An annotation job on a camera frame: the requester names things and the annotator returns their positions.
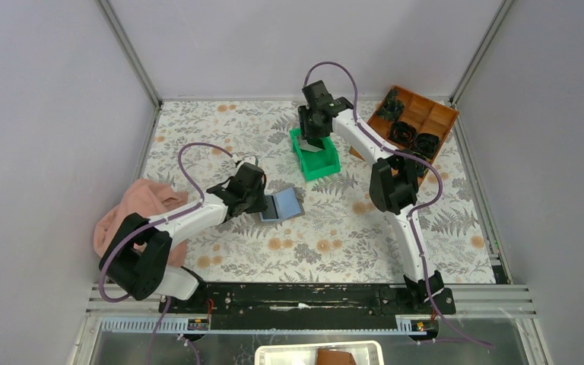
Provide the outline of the green plastic bin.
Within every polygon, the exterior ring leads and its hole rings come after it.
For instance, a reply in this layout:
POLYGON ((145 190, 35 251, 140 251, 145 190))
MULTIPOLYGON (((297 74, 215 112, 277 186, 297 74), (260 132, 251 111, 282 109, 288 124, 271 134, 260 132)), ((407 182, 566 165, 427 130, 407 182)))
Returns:
POLYGON ((289 131, 293 152, 297 155, 300 170, 307 182, 341 172, 338 150, 330 137, 321 138, 324 149, 321 151, 306 151, 300 146, 301 130, 289 131))

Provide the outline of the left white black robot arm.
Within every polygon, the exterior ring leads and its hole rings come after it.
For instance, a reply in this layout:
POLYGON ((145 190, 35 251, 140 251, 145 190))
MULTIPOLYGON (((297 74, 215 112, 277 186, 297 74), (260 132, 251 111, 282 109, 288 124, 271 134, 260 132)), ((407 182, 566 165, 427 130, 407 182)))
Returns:
POLYGON ((110 279, 125 297, 144 300, 152 294, 176 298, 189 313, 205 305, 201 279, 167 262, 175 247, 210 227, 242 214, 265 211, 265 172, 255 157, 236 164, 226 181, 207 189, 202 200, 149 218, 128 215, 100 260, 100 281, 110 279))

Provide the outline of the grey credit cards stack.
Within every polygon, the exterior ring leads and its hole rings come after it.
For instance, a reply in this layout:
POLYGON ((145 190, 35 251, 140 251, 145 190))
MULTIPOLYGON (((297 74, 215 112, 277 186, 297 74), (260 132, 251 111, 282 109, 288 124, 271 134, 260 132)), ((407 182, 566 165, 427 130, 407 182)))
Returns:
POLYGON ((305 138, 302 135, 298 135, 296 141, 302 151, 318 153, 325 150, 325 145, 321 138, 305 138))

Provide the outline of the grey blue card holder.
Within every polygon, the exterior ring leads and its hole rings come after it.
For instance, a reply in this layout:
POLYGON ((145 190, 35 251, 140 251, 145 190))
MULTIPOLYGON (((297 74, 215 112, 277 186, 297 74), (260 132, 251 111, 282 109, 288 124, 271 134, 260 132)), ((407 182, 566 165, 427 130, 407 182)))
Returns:
POLYGON ((276 224, 305 214, 303 196, 296 187, 265 195, 265 203, 266 209, 259 212, 259 220, 264 224, 276 224))

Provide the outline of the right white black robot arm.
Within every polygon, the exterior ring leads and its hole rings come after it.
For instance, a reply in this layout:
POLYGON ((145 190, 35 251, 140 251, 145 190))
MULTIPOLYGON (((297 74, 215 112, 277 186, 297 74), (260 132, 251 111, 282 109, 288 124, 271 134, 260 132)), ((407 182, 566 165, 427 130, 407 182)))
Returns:
POLYGON ((336 134, 350 144, 370 167, 369 195, 395 232, 404 283, 404 300, 413 313, 455 313, 454 300, 440 272, 431 264, 417 218, 419 190, 416 168, 421 159, 400 151, 366 124, 348 99, 335 99, 322 81, 305 84, 306 105, 300 107, 305 139, 336 134))

